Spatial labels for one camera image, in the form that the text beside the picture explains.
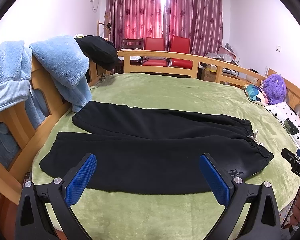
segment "curtain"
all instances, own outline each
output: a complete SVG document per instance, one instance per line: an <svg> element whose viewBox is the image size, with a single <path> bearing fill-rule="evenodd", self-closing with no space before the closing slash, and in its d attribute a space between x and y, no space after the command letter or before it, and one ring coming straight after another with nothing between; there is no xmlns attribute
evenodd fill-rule
<svg viewBox="0 0 300 240"><path fill-rule="evenodd" d="M222 0L166 0L163 36L190 38L190 53L205 56L222 44Z"/></svg>
<svg viewBox="0 0 300 240"><path fill-rule="evenodd" d="M122 39L162 37L160 0L108 0L112 23L111 40L117 49Z"/></svg>

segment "wall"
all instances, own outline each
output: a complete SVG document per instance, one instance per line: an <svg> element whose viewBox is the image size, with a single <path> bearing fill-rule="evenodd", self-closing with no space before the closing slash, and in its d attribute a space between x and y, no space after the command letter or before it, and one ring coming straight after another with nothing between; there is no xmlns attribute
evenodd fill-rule
<svg viewBox="0 0 300 240"><path fill-rule="evenodd" d="M63 34L96 35L105 10L106 0L100 0L97 11L90 0L17 0L0 21L0 43L24 40L28 45Z"/></svg>
<svg viewBox="0 0 300 240"><path fill-rule="evenodd" d="M300 26L280 0L231 0L230 45L243 67L272 68L300 87Z"/></svg>
<svg viewBox="0 0 300 240"><path fill-rule="evenodd" d="M222 45L230 41L231 0L222 0Z"/></svg>

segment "black pants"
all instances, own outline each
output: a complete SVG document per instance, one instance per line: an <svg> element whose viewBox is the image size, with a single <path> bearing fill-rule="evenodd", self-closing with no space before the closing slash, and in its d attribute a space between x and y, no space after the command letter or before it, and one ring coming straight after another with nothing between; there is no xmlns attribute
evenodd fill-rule
<svg viewBox="0 0 300 240"><path fill-rule="evenodd" d="M273 154L247 138L249 120L91 101L73 123L92 134L60 132L40 167L62 177L87 153L97 157L88 187L137 194L210 191L199 169L209 153L233 176L261 171Z"/></svg>

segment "human hand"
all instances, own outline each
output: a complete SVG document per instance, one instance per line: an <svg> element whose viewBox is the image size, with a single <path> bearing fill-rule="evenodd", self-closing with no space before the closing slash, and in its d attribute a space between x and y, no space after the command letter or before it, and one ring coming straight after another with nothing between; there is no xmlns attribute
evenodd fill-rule
<svg viewBox="0 0 300 240"><path fill-rule="evenodd" d="M300 194L297 198L296 205L292 209L292 215L290 216L290 224L293 226L298 225L300 222Z"/></svg>

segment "white drawstring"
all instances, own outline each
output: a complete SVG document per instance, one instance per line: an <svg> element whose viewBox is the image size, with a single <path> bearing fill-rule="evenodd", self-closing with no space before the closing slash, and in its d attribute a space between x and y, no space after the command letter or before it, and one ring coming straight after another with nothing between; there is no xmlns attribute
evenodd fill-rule
<svg viewBox="0 0 300 240"><path fill-rule="evenodd" d="M260 143L257 140L257 134L258 134L258 130L255 130L254 136L248 135L247 138L250 138L250 139L254 140L258 145L261 145L261 146L263 146L265 148L266 146L263 143Z"/></svg>

